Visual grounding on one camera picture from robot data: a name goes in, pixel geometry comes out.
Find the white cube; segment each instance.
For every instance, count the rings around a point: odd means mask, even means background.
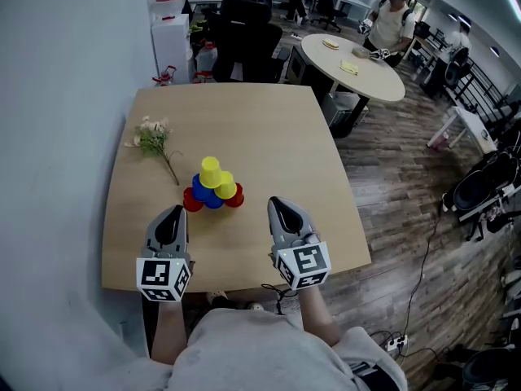
[[[331,272],[326,242],[278,250],[275,265],[292,290],[324,283]]]
[[[181,301],[189,281],[190,270],[184,259],[136,260],[136,285],[150,301]]]

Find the gray shirt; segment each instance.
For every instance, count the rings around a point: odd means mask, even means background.
[[[98,378],[90,387],[111,391],[367,391],[350,368],[360,361],[378,364],[400,391],[407,390],[403,371],[361,327],[349,329],[331,348],[288,317],[217,309],[199,323],[173,367],[141,358]]]

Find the yellow cloth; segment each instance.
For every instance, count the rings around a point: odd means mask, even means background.
[[[349,72],[350,74],[358,75],[358,66],[351,64],[348,61],[342,61],[342,63],[340,64],[340,69],[342,69],[345,72]]]

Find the yellow cup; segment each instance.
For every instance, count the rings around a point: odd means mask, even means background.
[[[234,182],[234,176],[228,171],[222,171],[221,185],[215,189],[217,197],[228,200],[235,196],[237,192],[237,184]]]
[[[221,185],[222,172],[219,161],[214,156],[203,159],[199,181],[206,188],[217,188]]]

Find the person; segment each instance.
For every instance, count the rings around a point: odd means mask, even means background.
[[[297,24],[301,26],[302,24],[306,24],[309,21],[308,14],[306,13],[306,9],[302,0],[289,0],[289,7],[287,8],[287,15],[281,15],[280,18],[282,20],[287,20],[292,22],[295,18],[295,11],[299,14],[299,19],[297,20]]]
[[[372,58],[385,59],[391,67],[396,67],[401,61],[399,52],[413,40],[413,12],[405,0],[376,0],[368,19],[358,28],[359,33],[370,31],[364,48],[371,51]]]
[[[189,340],[182,303],[160,303],[151,360],[113,367],[82,389],[407,390],[404,372],[362,327],[342,335],[318,286],[298,290],[302,327],[261,305],[236,310],[223,292],[207,298],[212,310]]]
[[[469,33],[471,32],[471,21],[466,20],[459,24],[459,30],[451,33],[447,39],[447,47],[441,51],[440,57],[432,70],[431,77],[426,85],[422,86],[430,97],[435,97],[441,90],[445,82],[445,71],[450,64],[452,57],[463,47],[467,48],[471,53],[471,41]]]

